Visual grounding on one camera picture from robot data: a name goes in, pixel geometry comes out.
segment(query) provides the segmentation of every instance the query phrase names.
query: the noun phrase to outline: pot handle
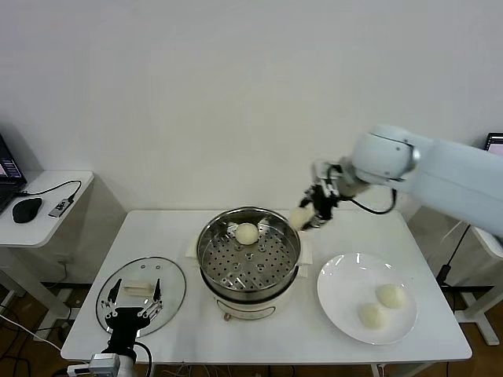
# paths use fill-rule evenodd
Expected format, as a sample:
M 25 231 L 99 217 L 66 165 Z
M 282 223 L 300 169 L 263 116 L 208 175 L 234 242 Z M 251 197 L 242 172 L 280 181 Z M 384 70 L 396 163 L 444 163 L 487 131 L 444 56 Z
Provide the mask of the pot handle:
M 299 266 L 298 277 L 307 277 L 309 265 L 313 264 L 313 252 L 311 242 L 307 232 L 299 232 L 300 238 L 300 256 L 297 262 Z
M 189 247 L 187 247 L 187 251 L 185 252 L 185 256 L 193 260 L 194 265 L 199 267 L 199 262 L 197 261 L 197 238 L 194 237 L 189 242 Z

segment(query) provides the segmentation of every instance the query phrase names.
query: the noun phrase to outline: white table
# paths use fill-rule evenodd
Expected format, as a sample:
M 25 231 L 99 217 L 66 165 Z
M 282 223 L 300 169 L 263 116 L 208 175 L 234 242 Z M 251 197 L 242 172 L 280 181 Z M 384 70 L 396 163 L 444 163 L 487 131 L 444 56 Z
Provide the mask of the white table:
M 470 229 L 492 259 L 503 261 L 503 247 L 495 236 L 475 226 L 472 226 Z M 482 272 L 484 266 L 479 267 L 478 270 Z M 461 292 L 461 297 L 468 308 L 465 310 L 456 310 L 457 321 L 460 324 L 476 324 L 486 344 L 488 346 L 498 346 L 500 340 L 484 313 L 503 300 L 503 278 L 478 300 L 475 300 L 475 296 L 470 292 Z
M 33 276 L 30 270 L 16 257 L 16 251 L 11 248 L 36 248 L 44 246 L 49 242 L 52 235 L 59 228 L 68 214 L 72 211 L 76 202 L 86 191 L 93 180 L 93 173 L 90 171 L 28 171 L 25 172 L 28 183 L 23 188 L 28 192 L 40 192 L 50 189 L 65 181 L 80 180 L 82 187 L 76 193 L 74 203 L 63 213 L 60 218 L 52 218 L 48 213 L 62 200 L 68 198 L 78 187 L 77 183 L 72 183 L 60 187 L 52 192 L 41 195 L 42 206 L 37 216 L 25 224 L 17 224 L 13 221 L 13 207 L 16 203 L 31 197 L 16 198 L 0 214 L 0 270 L 3 271 L 16 284 L 29 292 L 47 309 L 48 314 L 40 324 L 40 328 L 51 327 L 56 319 L 67 318 L 69 308 L 64 301 L 70 295 L 71 290 L 61 290 L 56 297 L 48 291 L 39 280 Z M 71 313 L 71 317 L 76 316 L 76 311 Z M 40 331 L 39 336 L 46 337 L 49 331 Z
M 333 221 L 310 232 L 314 264 L 307 278 L 294 282 L 292 298 L 286 306 L 266 319 L 225 322 L 198 268 L 184 256 L 194 236 L 219 212 L 130 212 L 61 356 L 89 360 L 93 353 L 106 347 L 109 334 L 97 322 L 97 295 L 117 269 L 147 256 L 173 260 L 182 268 L 187 282 L 185 300 L 173 320 L 141 338 L 152 351 L 156 364 L 426 363 L 400 371 L 400 375 L 412 375 L 432 362 L 462 360 L 472 355 L 423 255 L 397 212 L 374 216 L 360 210 L 336 210 Z M 418 319 L 416 327 L 401 342 L 389 346 L 359 342 L 338 330 L 323 312 L 316 293 L 318 272 L 330 258 L 352 252 L 381 257 L 409 281 L 417 300 Z M 146 355 L 140 350 L 138 361 L 146 362 Z

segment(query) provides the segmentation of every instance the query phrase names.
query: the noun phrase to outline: cable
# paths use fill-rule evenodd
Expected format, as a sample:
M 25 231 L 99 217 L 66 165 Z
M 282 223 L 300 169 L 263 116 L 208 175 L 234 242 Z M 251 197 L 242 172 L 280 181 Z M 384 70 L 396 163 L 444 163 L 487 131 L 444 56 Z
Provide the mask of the cable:
M 11 324 L 15 324 L 16 326 L 18 326 L 19 328 L 22 328 L 23 330 L 25 330 L 27 333 L 29 334 L 32 334 L 33 336 L 35 336 L 37 339 L 43 341 L 43 342 L 46 342 L 48 344 L 50 344 L 52 347 L 54 347 L 56 350 L 60 351 L 61 352 L 61 348 L 56 346 L 54 343 L 48 341 L 47 339 L 44 339 L 44 338 L 40 338 L 38 335 L 36 335 L 34 332 L 31 332 L 30 330 L 28 330 L 25 326 L 21 325 L 21 324 L 17 324 L 16 322 L 14 322 L 13 320 L 10 320 L 9 318 L 5 317 L 3 314 L 0 314 L 0 317 L 3 318 L 4 320 L 7 320 L 8 322 L 10 322 Z
M 456 224 L 455 226 L 453 226 L 453 228 L 452 228 L 449 232 L 447 232 L 447 233 L 446 233 L 446 235 L 445 235 L 444 237 L 442 237 L 442 239 L 440 240 L 440 243 L 442 243 L 443 241 L 445 241 L 445 240 L 446 240 L 446 238 L 447 238 L 448 236 L 450 236 L 450 234 L 451 234 L 454 230 L 456 230 L 456 229 L 457 229 L 457 227 L 458 227 L 459 225 L 461 225 L 461 223 L 462 223 L 462 221 L 458 221 L 458 222 L 457 222 L 457 224 Z
M 17 315 L 10 309 L 8 309 L 8 311 L 14 316 L 14 319 L 17 320 L 19 322 L 19 318 L 17 317 Z M 3 360 L 5 357 L 6 357 L 6 354 L 10 351 L 10 349 L 13 347 L 14 343 L 16 342 L 17 338 L 19 338 L 19 334 L 20 334 L 20 329 L 18 327 L 16 327 L 16 329 L 14 330 L 16 332 L 16 336 L 14 336 L 14 339 L 10 342 L 10 344 L 7 346 L 7 349 L 2 353 L 2 355 L 0 356 L 0 360 Z
M 133 344 L 141 347 L 147 353 L 147 356 L 149 357 L 149 367 L 147 368 L 147 372 L 145 373 L 145 377 L 150 377 L 150 372 L 152 371 L 152 354 L 150 353 L 149 348 L 145 344 L 140 343 L 140 342 L 134 342 Z
M 356 200 L 354 200 L 352 198 L 349 199 L 349 201 L 352 202 L 353 204 L 356 204 L 361 209 L 366 210 L 367 212 L 370 212 L 371 214 L 387 214 L 387 213 L 391 212 L 393 210 L 393 208 L 395 208 L 396 190 L 394 188 L 391 189 L 391 205 L 387 210 L 373 210 L 371 208 L 365 207 L 363 204 L 360 204 L 359 202 L 357 202 Z
M 207 366 L 203 365 L 203 368 L 206 370 L 207 377 L 211 377 L 210 370 L 207 368 Z
M 42 195 L 42 194 L 45 194 L 47 192 L 50 192 L 50 191 L 53 191 L 55 189 L 58 189 L 62 186 L 65 186 L 65 185 L 68 185 L 70 183 L 78 183 L 79 186 L 77 187 L 77 189 L 73 192 L 73 194 L 71 194 L 69 197 L 68 197 L 68 201 L 73 201 L 73 198 L 75 197 L 75 194 L 80 190 L 80 187 L 82 186 L 82 181 L 78 180 L 78 179 L 72 179 L 70 181 L 66 181 L 66 182 L 63 182 L 61 183 L 60 185 L 58 186 L 54 186 L 54 187 L 51 187 L 51 188 L 48 188 L 47 190 L 44 190 L 44 191 L 41 191 L 41 192 L 27 192 L 27 191 L 21 191 L 21 192 L 18 192 L 16 194 L 16 196 L 35 196 L 35 195 Z
M 65 377 L 65 376 L 68 376 L 68 372 L 67 372 L 67 368 L 62 368 L 62 369 L 58 369 L 57 371 L 55 371 L 51 377 Z
M 26 368 L 28 370 L 28 377 L 31 377 L 31 363 L 28 359 L 25 359 L 24 357 L 15 357 L 15 356 L 4 356 L 4 358 L 15 360 L 16 363 L 17 361 L 24 361 L 26 363 Z
M 40 321 L 42 320 L 42 318 L 46 315 L 46 313 L 42 314 L 38 319 L 37 321 L 35 322 L 35 324 L 33 325 L 33 328 L 32 330 L 35 331 L 37 326 L 39 325 Z M 21 346 L 19 347 L 19 350 L 17 351 L 17 355 L 16 355 L 16 358 L 19 358 L 20 355 L 21 355 L 21 352 L 23 351 L 23 348 L 24 348 L 24 345 L 26 344 L 26 342 L 29 340 L 30 336 L 29 335 L 26 335 L 26 337 L 24 338 L 23 342 L 21 343 Z M 14 364 L 14 370 L 13 370 L 13 377 L 15 377 L 16 375 L 16 371 L 17 371 L 17 363 L 18 363 L 18 360 L 16 360 L 16 363 Z
M 470 225 L 468 225 L 466 227 L 466 229 L 464 230 L 463 234 L 461 235 L 461 238 L 457 242 L 457 245 L 454 248 L 454 252 L 450 256 L 449 261 L 445 265 L 442 266 L 442 268 L 440 269 L 439 273 L 437 274 L 436 280 L 437 280 L 437 284 L 440 287 L 442 285 L 446 284 L 447 275 L 449 275 L 449 272 L 450 272 L 450 263 L 453 261 L 454 255 L 456 255 L 457 250 L 459 249 L 459 246 L 461 245 L 461 242 L 463 242 L 464 236 L 466 236 L 466 233 L 468 232 L 469 229 L 470 229 Z
M 67 266 L 68 263 L 66 263 L 66 262 L 60 262 L 60 264 L 63 265 L 64 276 L 61 279 L 59 279 L 56 283 L 48 286 L 47 289 L 52 289 L 52 288 L 56 287 L 59 283 L 63 283 L 64 280 L 68 277 L 68 266 Z
M 447 265 L 450 265 L 450 263 L 453 261 L 454 255 L 456 255 L 457 249 L 459 249 L 459 246 L 461 245 L 461 242 L 463 241 L 464 236 L 466 236 L 466 233 L 468 232 L 469 229 L 470 229 L 470 225 L 466 227 L 463 234 L 461 235 L 461 238 L 457 242 L 456 248 L 454 249 L 454 253 L 450 256 L 449 261 L 447 262 Z
M 172 372 L 172 371 L 167 371 L 167 370 L 163 370 L 161 371 L 161 373 L 168 373 L 170 375 L 174 375 L 174 377 L 186 377 L 187 375 L 181 375 L 177 372 Z

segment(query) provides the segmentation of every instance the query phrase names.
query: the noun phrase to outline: monitor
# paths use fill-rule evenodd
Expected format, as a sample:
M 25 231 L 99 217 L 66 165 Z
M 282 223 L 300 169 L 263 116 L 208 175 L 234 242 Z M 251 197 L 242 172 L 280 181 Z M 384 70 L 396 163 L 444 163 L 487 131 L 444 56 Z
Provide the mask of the monitor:
M 0 182 L 5 181 L 26 183 L 23 173 L 0 135 Z
M 491 132 L 487 135 L 485 150 L 503 156 L 503 133 Z

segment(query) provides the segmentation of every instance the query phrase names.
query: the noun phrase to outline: robotic arm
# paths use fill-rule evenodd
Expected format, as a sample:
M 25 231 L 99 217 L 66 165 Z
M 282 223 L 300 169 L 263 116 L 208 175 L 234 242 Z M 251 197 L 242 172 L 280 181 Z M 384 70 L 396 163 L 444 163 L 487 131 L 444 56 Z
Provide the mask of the robotic arm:
M 305 229 L 329 221 L 339 201 L 354 202 L 370 185 L 384 185 L 392 190 L 393 205 L 396 191 L 405 192 L 426 207 L 503 236 L 503 159 L 477 148 L 378 126 L 357 142 L 350 158 L 314 163 L 312 174 L 299 205 L 314 208 Z

